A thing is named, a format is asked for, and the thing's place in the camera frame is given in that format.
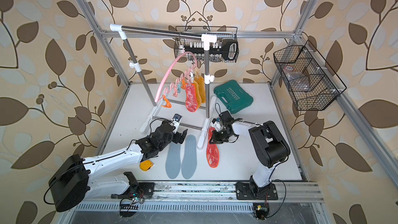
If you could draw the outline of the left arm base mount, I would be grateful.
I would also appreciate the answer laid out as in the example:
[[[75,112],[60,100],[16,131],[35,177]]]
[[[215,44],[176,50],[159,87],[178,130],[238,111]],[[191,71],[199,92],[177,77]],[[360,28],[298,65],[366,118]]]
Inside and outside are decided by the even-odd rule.
[[[121,194],[112,194],[112,199],[120,199],[119,215],[122,218],[132,217],[138,210],[136,204],[143,204],[146,199],[151,199],[155,183],[139,183],[132,172],[124,172],[128,180],[128,188]]]

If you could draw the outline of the light blue insole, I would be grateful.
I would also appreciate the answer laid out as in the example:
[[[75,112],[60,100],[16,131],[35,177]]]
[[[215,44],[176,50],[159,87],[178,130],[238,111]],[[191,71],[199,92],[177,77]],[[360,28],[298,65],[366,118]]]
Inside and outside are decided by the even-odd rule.
[[[184,143],[181,174],[184,179],[188,180],[194,175],[197,168],[197,139],[194,135],[188,135]]]
[[[181,157],[180,157],[181,145],[170,143],[169,151],[165,163],[165,171],[169,179],[175,179],[180,173],[181,169]]]

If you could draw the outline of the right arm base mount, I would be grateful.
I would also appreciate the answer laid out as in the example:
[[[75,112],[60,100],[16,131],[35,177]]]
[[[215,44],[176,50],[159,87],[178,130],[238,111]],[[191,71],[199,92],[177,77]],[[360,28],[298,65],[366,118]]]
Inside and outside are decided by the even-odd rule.
[[[237,200],[278,200],[278,193],[273,183],[259,188],[256,183],[238,182],[235,184]]]

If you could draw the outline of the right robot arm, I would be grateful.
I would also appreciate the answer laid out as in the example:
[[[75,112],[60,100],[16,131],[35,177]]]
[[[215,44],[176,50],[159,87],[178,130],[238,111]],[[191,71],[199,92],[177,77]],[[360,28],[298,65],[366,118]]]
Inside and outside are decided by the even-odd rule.
[[[233,118],[229,111],[224,111],[211,121],[210,144],[229,143],[229,138],[242,136],[251,139],[259,165],[250,178],[252,194],[259,195],[272,183],[272,175],[278,165],[286,162],[291,150],[273,121],[263,124],[252,123],[241,118]]]

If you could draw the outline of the red insole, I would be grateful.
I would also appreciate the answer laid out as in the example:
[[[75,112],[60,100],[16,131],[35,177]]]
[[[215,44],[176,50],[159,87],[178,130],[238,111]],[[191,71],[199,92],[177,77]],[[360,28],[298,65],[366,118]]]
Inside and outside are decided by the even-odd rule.
[[[186,92],[186,101],[185,101],[186,109],[189,112],[193,113],[198,108],[195,84],[191,83],[189,85],[186,85],[185,92]]]
[[[210,143],[213,130],[214,130],[213,127],[209,127],[209,129],[208,129],[208,143],[207,143],[207,147],[206,147],[206,159],[207,159],[208,165],[211,168],[216,168],[219,164],[220,156],[219,156],[219,150],[218,150],[217,145]]]

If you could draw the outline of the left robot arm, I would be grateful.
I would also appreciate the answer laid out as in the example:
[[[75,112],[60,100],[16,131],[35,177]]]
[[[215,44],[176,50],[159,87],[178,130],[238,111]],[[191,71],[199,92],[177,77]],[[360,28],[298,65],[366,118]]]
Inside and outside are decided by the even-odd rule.
[[[170,143],[182,144],[187,130],[179,133],[177,129],[175,124],[164,120],[154,132],[139,140],[131,140],[126,148],[96,157],[70,156],[49,180],[52,205],[61,213],[89,198],[107,195],[133,198],[139,187],[133,173],[124,172],[113,177],[107,175],[156,157]]]

